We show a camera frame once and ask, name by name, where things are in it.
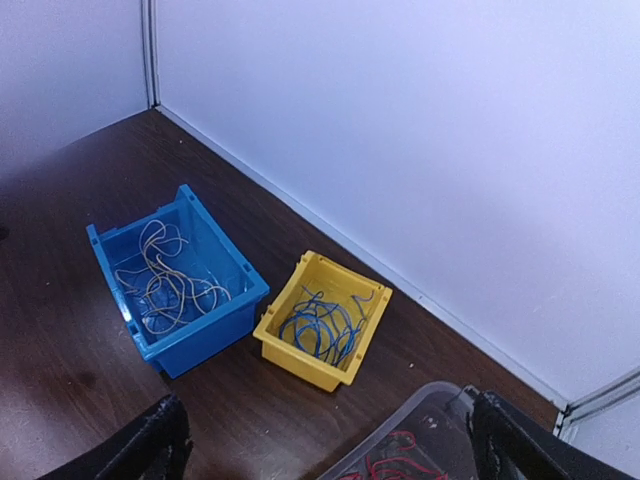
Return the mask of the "yellow plastic bin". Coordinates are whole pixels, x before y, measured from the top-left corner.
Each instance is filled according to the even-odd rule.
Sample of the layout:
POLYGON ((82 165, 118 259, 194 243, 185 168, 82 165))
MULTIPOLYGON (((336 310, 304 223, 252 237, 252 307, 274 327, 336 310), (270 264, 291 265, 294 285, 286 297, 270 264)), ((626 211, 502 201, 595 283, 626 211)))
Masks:
POLYGON ((393 290, 307 251, 253 332, 262 357, 327 392, 358 373, 393 290))

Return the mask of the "right aluminium frame post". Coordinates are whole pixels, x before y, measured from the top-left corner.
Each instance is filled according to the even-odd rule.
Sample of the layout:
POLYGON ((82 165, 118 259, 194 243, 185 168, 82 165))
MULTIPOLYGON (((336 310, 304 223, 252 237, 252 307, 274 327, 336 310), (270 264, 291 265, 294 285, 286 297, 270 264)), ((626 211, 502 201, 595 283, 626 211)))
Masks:
POLYGON ((618 377, 609 384, 569 402, 558 413, 553 435, 571 443, 581 423, 598 416, 639 395, 639 368, 618 377))

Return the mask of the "blue plastic bin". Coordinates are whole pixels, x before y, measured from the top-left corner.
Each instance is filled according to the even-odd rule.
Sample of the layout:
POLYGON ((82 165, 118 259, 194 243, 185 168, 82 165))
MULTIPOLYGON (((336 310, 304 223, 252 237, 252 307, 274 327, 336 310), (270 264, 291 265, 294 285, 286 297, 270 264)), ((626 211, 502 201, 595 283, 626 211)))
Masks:
POLYGON ((125 227, 86 229, 143 360, 177 378, 254 328, 267 283, 187 185, 125 227))

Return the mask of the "left aluminium frame post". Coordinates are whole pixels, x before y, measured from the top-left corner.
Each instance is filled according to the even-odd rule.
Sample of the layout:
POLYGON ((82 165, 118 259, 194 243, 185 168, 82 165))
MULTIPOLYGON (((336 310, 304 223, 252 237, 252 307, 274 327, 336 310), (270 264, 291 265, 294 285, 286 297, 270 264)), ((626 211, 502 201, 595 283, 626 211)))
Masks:
POLYGON ((150 109, 155 109, 161 104, 157 61, 157 2, 155 0, 141 0, 140 6, 147 103, 150 109))

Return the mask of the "aluminium frame post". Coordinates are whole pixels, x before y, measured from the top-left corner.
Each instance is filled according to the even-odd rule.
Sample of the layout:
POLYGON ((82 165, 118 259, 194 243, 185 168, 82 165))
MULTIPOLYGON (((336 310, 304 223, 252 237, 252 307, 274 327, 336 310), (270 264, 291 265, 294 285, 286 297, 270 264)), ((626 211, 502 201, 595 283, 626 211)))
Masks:
POLYGON ((155 109, 161 104, 157 61, 157 2, 155 0, 141 0, 140 6, 147 103, 150 109, 155 109))
POLYGON ((571 443, 581 423, 598 416, 639 395, 639 368, 618 377, 609 384, 569 402, 558 413, 553 435, 571 443))

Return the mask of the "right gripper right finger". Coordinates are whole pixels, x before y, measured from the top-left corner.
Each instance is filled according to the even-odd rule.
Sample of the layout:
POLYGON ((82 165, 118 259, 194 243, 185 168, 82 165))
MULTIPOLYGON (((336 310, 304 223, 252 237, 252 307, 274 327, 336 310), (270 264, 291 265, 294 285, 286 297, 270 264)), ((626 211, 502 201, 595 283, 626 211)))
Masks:
POLYGON ((480 479, 628 479, 630 476, 555 437, 503 397, 469 385, 467 415, 480 479))

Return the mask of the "clear grey plastic container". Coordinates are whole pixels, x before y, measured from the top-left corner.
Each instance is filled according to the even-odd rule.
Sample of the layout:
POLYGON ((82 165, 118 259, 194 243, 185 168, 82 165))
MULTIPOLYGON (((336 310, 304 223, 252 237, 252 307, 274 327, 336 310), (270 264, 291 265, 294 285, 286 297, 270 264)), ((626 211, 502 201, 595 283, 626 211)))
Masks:
POLYGON ((320 477, 476 479, 466 422, 471 410, 464 388, 428 383, 320 477))

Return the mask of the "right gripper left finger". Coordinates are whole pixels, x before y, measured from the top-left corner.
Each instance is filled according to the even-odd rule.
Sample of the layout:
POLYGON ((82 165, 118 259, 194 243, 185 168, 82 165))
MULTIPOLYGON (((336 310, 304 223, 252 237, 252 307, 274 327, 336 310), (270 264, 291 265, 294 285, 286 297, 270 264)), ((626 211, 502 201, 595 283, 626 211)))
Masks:
POLYGON ((182 479, 193 449, 187 411, 175 394, 161 398, 92 450, 45 479, 182 479))

